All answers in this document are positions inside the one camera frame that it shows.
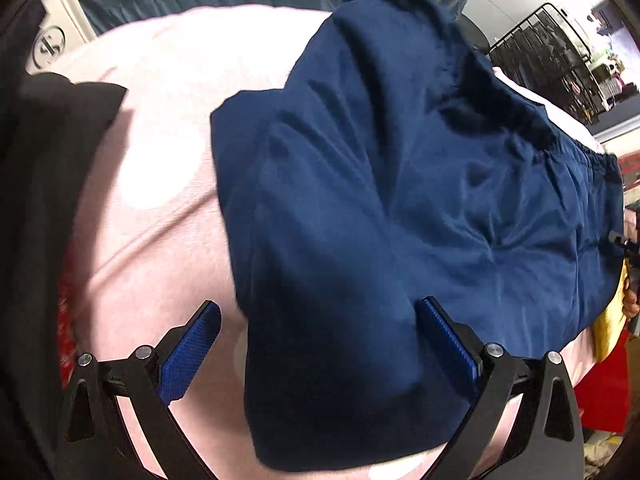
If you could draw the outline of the navy blue padded jacket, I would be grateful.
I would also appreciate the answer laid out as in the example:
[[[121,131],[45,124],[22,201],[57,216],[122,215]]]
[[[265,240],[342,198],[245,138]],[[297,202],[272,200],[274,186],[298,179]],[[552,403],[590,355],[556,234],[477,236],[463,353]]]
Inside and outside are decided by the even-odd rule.
[[[280,89],[210,118],[245,413],[282,471],[448,441],[469,404],[418,326],[432,296],[482,341],[540,358],[612,300],[617,159],[499,80],[432,0],[343,0]]]

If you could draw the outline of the golden yellow fabric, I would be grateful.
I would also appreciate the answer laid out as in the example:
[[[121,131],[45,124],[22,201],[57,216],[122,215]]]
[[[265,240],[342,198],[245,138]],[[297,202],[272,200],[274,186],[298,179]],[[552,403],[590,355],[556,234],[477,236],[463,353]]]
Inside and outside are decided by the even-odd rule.
[[[603,362],[612,353],[625,328],[627,318],[623,314],[623,300],[627,278],[627,266],[623,264],[620,282],[613,299],[591,325],[594,356],[598,363]]]

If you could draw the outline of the pink polka dot bedsheet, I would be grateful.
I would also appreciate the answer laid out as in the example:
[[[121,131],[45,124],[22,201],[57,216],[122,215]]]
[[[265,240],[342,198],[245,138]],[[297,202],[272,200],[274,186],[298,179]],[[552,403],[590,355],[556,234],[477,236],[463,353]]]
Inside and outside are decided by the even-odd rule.
[[[248,322],[236,298],[210,118],[242,91],[282,88],[332,13],[201,8],[114,29],[55,66],[72,81],[127,90],[82,190],[70,241],[78,346],[102,360],[121,358],[159,341],[204,300],[219,304],[219,339],[172,410],[225,479],[415,479],[447,442],[372,465],[288,472],[258,460],[250,434]],[[572,118],[494,74],[573,140],[608,154]],[[573,379],[593,360],[589,329],[553,350],[567,358]]]

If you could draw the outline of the red patterned cloth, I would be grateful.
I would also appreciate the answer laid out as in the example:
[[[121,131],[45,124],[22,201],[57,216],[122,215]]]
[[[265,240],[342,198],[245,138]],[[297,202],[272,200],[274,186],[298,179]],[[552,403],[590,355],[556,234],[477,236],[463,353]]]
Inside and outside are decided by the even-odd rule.
[[[62,276],[58,282],[58,317],[56,318],[56,341],[58,342],[58,374],[63,388],[72,378],[76,365],[76,344],[70,316],[70,282]]]

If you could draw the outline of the black quilted jacket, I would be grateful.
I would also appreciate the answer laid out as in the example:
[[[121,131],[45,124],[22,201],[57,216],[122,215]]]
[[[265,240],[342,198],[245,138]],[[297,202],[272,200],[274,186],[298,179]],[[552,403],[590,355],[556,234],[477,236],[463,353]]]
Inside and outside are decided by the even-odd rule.
[[[27,73],[44,9],[3,13],[1,33],[1,473],[52,476],[58,279],[79,196],[126,90]]]

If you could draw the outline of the white medical cart machine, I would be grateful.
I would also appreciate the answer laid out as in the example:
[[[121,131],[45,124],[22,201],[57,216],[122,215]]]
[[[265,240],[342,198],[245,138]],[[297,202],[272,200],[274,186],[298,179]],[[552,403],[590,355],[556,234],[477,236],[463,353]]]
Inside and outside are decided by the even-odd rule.
[[[47,70],[66,53],[96,39],[79,0],[39,0],[44,18],[27,58],[30,74]]]

